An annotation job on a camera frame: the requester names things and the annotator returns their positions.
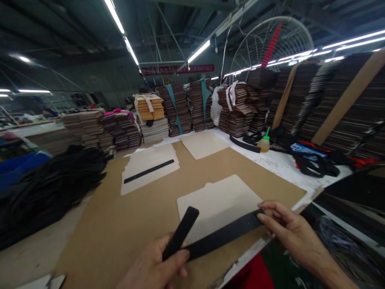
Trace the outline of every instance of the wooden board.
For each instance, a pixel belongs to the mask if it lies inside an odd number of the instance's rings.
[[[305,191],[259,166],[231,148],[194,160],[182,142],[173,144],[180,169],[125,196],[120,195],[128,159],[114,159],[60,257],[56,274],[66,274],[63,288],[114,288],[140,251],[179,224],[176,200],[206,183],[234,174],[261,199],[277,199],[288,207]],[[207,288],[226,272],[264,232],[252,231],[226,246],[188,263],[186,280],[175,288]]]

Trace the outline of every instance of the green bottle cap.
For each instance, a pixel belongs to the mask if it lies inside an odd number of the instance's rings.
[[[270,137],[268,136],[269,130],[270,130],[270,127],[267,128],[267,132],[266,132],[265,136],[263,137],[263,139],[270,140]]]

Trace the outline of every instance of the red banner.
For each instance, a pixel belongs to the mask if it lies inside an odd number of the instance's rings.
[[[166,74],[173,74],[179,66],[172,65],[172,66],[159,66],[159,73],[158,73],[158,67],[141,67],[142,73],[144,76],[152,76],[152,75],[166,75]],[[203,65],[190,65],[190,70],[188,67],[183,67],[181,71],[179,71],[179,74],[187,74],[187,73],[202,73],[202,72],[213,72],[215,71],[214,64],[203,64]]]

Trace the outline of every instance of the industrial fan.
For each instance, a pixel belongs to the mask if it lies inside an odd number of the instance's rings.
[[[231,71],[255,65],[278,71],[273,63],[313,48],[312,37],[300,21],[288,16],[273,17],[246,35],[235,53]]]

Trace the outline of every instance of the white paper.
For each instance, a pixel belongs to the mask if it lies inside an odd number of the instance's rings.
[[[176,202],[181,220],[189,206],[199,210],[199,216],[186,238],[191,244],[257,210],[262,199],[240,177],[232,175],[216,183],[208,183]]]

